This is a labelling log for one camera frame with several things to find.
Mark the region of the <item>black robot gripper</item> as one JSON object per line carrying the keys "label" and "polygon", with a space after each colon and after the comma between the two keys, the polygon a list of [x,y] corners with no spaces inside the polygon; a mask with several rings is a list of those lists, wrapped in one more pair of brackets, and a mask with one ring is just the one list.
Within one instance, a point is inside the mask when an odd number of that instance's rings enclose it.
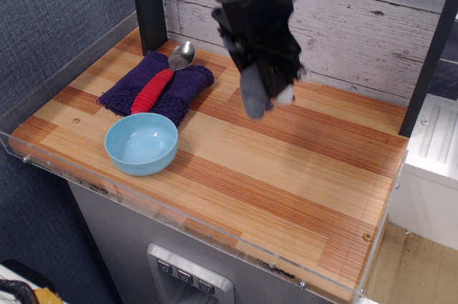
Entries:
{"label": "black robot gripper", "polygon": [[301,48],[288,25],[295,0],[216,1],[212,17],[240,74],[258,68],[269,99],[294,100],[295,81],[304,80]]}

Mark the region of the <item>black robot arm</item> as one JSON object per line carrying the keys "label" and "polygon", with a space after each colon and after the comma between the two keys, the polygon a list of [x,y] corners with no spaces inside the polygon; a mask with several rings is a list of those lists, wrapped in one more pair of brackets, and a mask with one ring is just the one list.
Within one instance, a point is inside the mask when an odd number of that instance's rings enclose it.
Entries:
{"label": "black robot arm", "polygon": [[293,0],[216,0],[212,17],[239,71],[253,65],[270,98],[288,96],[301,70],[301,48],[289,29]]}

